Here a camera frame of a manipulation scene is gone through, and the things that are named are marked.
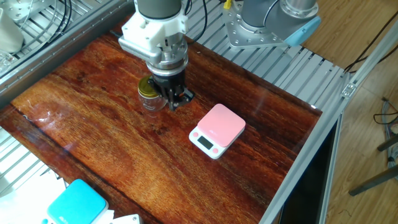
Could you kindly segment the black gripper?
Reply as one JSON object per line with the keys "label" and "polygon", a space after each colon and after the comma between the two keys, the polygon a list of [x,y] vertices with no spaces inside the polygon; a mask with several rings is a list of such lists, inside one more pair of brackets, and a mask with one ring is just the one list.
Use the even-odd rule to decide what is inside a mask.
{"label": "black gripper", "polygon": [[147,80],[153,93],[157,93],[169,103],[169,109],[175,111],[195,97],[195,93],[185,87],[185,71],[168,77],[152,74]]}

